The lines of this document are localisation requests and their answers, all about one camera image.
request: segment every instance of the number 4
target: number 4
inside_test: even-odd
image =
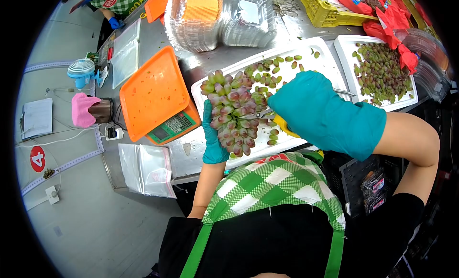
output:
[[[34,156],[32,157],[32,161],[33,161],[37,166],[42,167],[42,166],[43,166],[43,164],[42,164],[42,162],[41,162],[41,159],[42,159],[42,158],[43,158],[43,155],[42,155],[40,152],[38,152],[37,155],[34,155]]]

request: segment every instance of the orange tray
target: orange tray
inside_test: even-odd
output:
[[[174,49],[165,46],[119,92],[124,120],[133,142],[182,111],[190,102]]]
[[[152,23],[162,17],[169,0],[147,0],[145,3],[146,20]]]

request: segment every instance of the small blue fan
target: small blue fan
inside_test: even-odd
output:
[[[95,65],[90,59],[79,59],[73,62],[67,70],[67,75],[75,79],[75,86],[78,89],[83,89],[85,85],[89,84],[91,79],[95,79],[97,86],[100,86],[103,79],[97,74],[94,74]]]

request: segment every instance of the gloved hand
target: gloved hand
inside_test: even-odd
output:
[[[121,20],[118,21],[115,17],[110,18],[108,22],[110,23],[110,25],[112,25],[113,30],[116,30],[124,26],[124,23]]]
[[[292,132],[323,150],[367,159],[386,126],[386,112],[368,103],[344,101],[330,80],[313,71],[300,72],[268,100]]]
[[[202,161],[207,164],[217,164],[227,161],[230,158],[230,153],[222,148],[217,138],[217,131],[210,126],[212,121],[212,104],[209,100],[204,102],[204,115],[202,118],[202,128],[204,129],[204,137],[206,138],[206,151]]]

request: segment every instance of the paper document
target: paper document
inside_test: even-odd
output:
[[[22,107],[24,114],[24,132],[22,139],[53,132],[52,113],[53,99],[25,103]]]

